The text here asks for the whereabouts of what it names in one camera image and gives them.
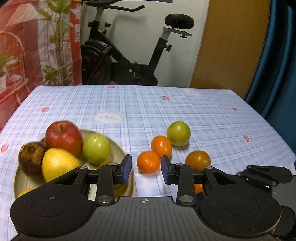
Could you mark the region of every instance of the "red apple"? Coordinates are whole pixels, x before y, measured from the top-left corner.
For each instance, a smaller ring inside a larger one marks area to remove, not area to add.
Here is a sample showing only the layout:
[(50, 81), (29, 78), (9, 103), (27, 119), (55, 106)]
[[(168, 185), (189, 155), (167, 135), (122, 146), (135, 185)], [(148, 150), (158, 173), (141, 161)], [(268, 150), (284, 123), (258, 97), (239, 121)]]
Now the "red apple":
[(48, 148), (61, 148), (74, 156), (81, 153), (82, 136), (79, 129), (69, 121), (57, 121), (46, 130), (45, 142)]

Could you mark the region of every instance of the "plate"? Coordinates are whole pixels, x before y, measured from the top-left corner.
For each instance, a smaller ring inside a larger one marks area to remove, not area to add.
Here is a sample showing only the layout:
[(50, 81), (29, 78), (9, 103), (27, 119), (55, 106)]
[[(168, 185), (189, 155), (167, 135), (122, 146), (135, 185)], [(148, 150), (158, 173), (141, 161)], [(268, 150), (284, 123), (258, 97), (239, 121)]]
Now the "plate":
[[(83, 141), (93, 133), (96, 133), (95, 131), (90, 130), (80, 130)], [(125, 157), (124, 151), (119, 147), (112, 139), (108, 138), (111, 146), (111, 153), (108, 157), (108, 159), (104, 162), (107, 163), (120, 163), (122, 159)], [(79, 157), (79, 161), (82, 166), (88, 166), (90, 170), (98, 169), (98, 166), (94, 166), (87, 162), (86, 158), (83, 154), (81, 154)], [(18, 195), (28, 188), (37, 188), (43, 184), (45, 184), (44, 179), (36, 180), (29, 176), (27, 176), (20, 166), (17, 167), (17, 171), (15, 173), (15, 180), (14, 180), (14, 197), (17, 198)], [(88, 199), (89, 200), (95, 200), (96, 197), (96, 184), (92, 184), (89, 190)], [(117, 199), (118, 196), (136, 196), (136, 184), (135, 184), (135, 178), (133, 174), (133, 169), (131, 170), (131, 174), (128, 179), (128, 184), (126, 185), (115, 185), (115, 198)]]

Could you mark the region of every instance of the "green apple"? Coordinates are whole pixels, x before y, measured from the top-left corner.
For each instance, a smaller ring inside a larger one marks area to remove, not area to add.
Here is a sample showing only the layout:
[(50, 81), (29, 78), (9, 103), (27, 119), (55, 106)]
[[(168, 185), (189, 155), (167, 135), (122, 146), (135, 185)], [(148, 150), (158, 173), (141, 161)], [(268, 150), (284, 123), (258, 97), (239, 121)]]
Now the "green apple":
[(83, 142), (82, 152), (90, 163), (100, 164), (110, 155), (109, 140), (99, 133), (90, 134)]
[(167, 137), (174, 146), (184, 146), (190, 139), (190, 128), (182, 121), (172, 123), (167, 129)]

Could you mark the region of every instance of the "curtain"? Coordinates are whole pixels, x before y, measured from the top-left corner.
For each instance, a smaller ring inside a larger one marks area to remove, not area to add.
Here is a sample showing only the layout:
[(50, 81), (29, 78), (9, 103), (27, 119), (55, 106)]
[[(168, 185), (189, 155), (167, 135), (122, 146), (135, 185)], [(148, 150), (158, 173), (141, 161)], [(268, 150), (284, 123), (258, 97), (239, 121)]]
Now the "curtain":
[(81, 83), (81, 1), (0, 0), (2, 4), (0, 131), (38, 85)]
[(245, 101), (296, 153), (296, 15), (284, 0), (271, 0), (262, 55)]

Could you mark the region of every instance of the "blue plaid tablecloth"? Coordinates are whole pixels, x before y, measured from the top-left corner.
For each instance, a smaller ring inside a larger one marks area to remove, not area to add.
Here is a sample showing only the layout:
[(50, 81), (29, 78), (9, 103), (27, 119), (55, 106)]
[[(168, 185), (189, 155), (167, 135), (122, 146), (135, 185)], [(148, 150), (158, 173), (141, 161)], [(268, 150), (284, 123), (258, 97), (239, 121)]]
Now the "blue plaid tablecloth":
[(189, 146), (174, 148), (172, 163), (185, 162), (194, 150), (206, 151), (212, 165), (229, 174), (247, 164), (277, 165), (293, 174), (295, 154), (278, 133), (231, 90), (151, 86), (37, 87), (0, 134), (0, 240), (16, 231), (9, 218), (14, 175), (21, 146), (44, 137), (55, 121), (69, 120), (81, 129), (104, 133), (132, 155), (138, 196), (173, 196), (160, 172), (142, 175), (138, 155), (150, 150), (153, 137), (165, 135), (175, 121), (191, 129)]

